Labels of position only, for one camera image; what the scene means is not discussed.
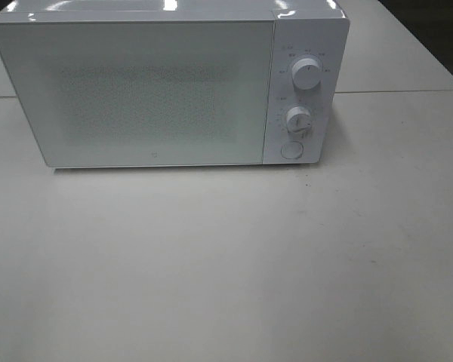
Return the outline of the white microwave oven body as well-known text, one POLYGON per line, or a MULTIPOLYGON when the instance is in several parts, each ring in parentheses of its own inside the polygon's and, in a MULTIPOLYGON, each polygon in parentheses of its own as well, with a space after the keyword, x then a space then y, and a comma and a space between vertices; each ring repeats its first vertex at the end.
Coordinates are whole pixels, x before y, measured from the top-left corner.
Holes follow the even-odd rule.
POLYGON ((322 152, 350 28, 349 19, 337 2, 14 1, 0 11, 0 24, 219 22, 273 24, 263 155, 261 162, 256 164, 317 162, 322 152), (322 76, 314 88, 300 90, 292 82, 291 65, 306 55, 312 55, 321 61, 322 76), (307 133, 287 131, 285 114, 295 106, 306 107, 313 113, 313 125, 307 133), (291 141, 303 144, 304 153, 298 159, 289 160, 281 155, 282 146, 291 141))

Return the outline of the white timer knob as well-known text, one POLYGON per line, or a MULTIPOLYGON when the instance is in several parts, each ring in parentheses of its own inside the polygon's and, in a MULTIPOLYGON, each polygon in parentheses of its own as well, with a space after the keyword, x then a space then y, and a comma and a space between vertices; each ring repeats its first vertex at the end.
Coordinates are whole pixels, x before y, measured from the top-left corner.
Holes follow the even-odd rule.
POLYGON ((303 106, 292 107, 285 114, 285 125, 289 133, 307 133, 313 125, 313 113, 303 106))

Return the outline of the upper white power knob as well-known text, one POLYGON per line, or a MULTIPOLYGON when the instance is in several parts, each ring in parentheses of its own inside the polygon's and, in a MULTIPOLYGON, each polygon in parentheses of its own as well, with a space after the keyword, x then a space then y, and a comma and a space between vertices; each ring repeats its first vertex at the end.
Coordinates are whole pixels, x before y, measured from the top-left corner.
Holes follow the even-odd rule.
POLYGON ((292 82, 302 91, 314 88, 320 82, 321 76, 322 63, 312 55, 301 57, 291 65, 292 82))

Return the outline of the round door release button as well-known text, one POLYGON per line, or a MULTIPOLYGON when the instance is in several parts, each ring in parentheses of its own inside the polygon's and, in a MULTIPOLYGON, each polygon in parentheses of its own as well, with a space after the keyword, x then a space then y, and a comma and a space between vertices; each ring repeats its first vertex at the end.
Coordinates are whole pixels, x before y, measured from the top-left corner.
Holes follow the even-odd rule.
POLYGON ((285 159, 298 159, 304 153, 303 144, 297 141, 285 143, 281 148, 281 155, 285 159))

